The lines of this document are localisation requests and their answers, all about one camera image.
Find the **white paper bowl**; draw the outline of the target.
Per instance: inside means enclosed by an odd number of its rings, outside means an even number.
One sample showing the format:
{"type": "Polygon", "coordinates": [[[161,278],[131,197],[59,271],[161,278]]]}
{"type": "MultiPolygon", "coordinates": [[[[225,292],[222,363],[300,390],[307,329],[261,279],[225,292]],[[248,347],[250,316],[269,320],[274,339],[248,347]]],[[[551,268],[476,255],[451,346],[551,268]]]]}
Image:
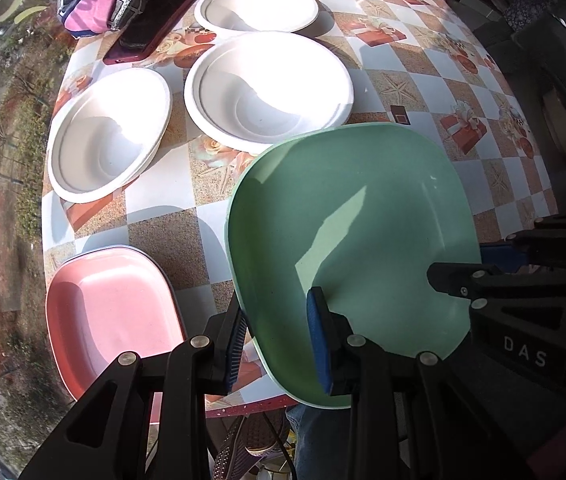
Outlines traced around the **white paper bowl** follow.
{"type": "Polygon", "coordinates": [[[93,82],[54,117],[47,172],[62,200],[100,200],[146,167],[165,133],[172,108],[166,79],[132,67],[93,82]]]}
{"type": "Polygon", "coordinates": [[[258,155],[344,125],[355,92],[346,66],[323,44],[289,32],[243,32],[197,59],[183,97],[202,133],[258,155]]]}
{"type": "Polygon", "coordinates": [[[315,0],[197,0],[195,21],[215,34],[298,32],[319,14],[315,0]]]}

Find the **green square plate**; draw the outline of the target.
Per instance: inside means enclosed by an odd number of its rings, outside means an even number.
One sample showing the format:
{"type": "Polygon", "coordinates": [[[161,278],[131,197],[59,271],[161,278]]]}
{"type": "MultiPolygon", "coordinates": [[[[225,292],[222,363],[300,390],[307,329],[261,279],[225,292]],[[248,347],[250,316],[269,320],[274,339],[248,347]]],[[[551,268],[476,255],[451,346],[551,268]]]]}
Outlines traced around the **green square plate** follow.
{"type": "Polygon", "coordinates": [[[225,249],[237,299],[268,375],[292,399],[348,408],[321,386],[306,296],[400,356],[447,358],[455,301],[427,281],[435,262],[476,263],[479,243],[451,160],[409,128],[347,125],[269,148],[230,200],[225,249]]]}

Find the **dark red smartphone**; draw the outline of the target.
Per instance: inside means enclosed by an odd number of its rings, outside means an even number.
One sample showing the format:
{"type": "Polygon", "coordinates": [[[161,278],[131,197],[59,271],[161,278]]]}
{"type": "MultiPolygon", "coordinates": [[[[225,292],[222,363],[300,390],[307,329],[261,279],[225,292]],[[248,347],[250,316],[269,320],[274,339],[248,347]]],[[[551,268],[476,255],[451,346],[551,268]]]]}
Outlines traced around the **dark red smartphone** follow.
{"type": "Polygon", "coordinates": [[[133,18],[103,58],[105,65],[145,60],[172,27],[190,9],[194,0],[151,0],[133,18]]]}

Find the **pink square plate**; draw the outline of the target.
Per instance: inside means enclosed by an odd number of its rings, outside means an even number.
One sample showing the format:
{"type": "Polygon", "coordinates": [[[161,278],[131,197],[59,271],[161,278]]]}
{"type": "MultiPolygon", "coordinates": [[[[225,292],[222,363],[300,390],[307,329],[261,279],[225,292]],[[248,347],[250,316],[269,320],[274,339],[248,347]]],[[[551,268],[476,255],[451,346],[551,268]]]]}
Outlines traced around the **pink square plate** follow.
{"type": "Polygon", "coordinates": [[[94,249],[64,262],[48,287],[46,321],[56,367],[74,399],[120,353],[156,356],[187,339],[166,274],[130,246],[94,249]]]}

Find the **patterned tablecloth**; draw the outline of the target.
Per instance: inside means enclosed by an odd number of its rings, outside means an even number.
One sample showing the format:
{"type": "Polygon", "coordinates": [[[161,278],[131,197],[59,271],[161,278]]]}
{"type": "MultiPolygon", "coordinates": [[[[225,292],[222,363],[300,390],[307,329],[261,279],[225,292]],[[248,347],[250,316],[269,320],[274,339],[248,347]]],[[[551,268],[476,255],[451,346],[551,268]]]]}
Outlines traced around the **patterned tablecloth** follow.
{"type": "Polygon", "coordinates": [[[309,289],[385,350],[447,358],[469,303],[428,266],[557,209],[514,93],[443,0],[187,0],[143,60],[106,61],[116,39],[79,40],[47,148],[46,319],[72,396],[236,299],[239,380],[210,411],[347,408],[315,370],[309,289]]]}

